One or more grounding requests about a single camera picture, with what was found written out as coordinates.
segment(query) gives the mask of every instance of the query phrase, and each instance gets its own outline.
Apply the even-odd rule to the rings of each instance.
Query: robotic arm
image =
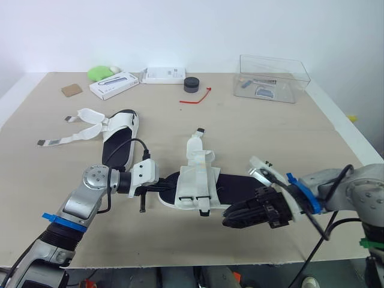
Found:
[[[137,187],[156,183],[158,175],[158,167],[150,158],[135,164],[129,172],[119,172],[104,165],[87,168],[79,187],[69,195],[56,215],[44,213],[43,217],[51,223],[15,263],[9,274],[19,264],[18,269],[13,275],[8,274],[1,286],[66,287],[69,276],[60,267],[71,263],[78,243],[96,214],[110,209],[110,195],[117,192],[133,197]],[[99,211],[104,195],[108,196],[108,208]]]
[[[253,199],[235,203],[225,212],[223,225],[243,228],[268,222],[271,228],[289,224],[306,214],[315,224],[312,214],[330,211],[356,211],[366,238],[361,245],[368,248],[367,258],[370,287],[384,287],[384,164],[371,164],[354,170],[328,169],[298,180],[288,173],[288,182],[268,162],[251,159],[250,175],[266,185],[256,190]],[[322,239],[329,240],[331,232],[324,232],[317,224]]]

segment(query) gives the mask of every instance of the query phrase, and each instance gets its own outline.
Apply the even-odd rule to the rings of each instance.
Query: red string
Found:
[[[207,87],[205,95],[204,95],[203,98],[201,98],[198,102],[182,101],[182,100],[180,100],[180,103],[185,103],[185,104],[199,104],[201,101],[204,100],[205,97],[207,97],[207,95],[210,93],[211,90],[212,90],[211,87]]]

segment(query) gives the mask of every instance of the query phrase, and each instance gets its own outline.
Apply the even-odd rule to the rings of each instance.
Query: black container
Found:
[[[195,93],[199,90],[200,81],[195,77],[187,77],[184,79],[184,91],[188,93]]]

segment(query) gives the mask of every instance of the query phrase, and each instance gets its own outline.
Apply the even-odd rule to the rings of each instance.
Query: green zip tie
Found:
[[[363,246],[364,248],[374,247],[374,248],[384,249],[384,243],[369,241],[367,238],[362,238],[360,240],[360,246]]]

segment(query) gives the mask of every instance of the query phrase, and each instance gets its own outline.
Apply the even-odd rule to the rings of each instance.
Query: white electronic device box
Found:
[[[142,72],[142,83],[146,84],[183,84],[185,68],[148,67]]]
[[[90,84],[89,89],[100,99],[107,100],[138,84],[139,79],[137,77],[128,72],[120,72]]]

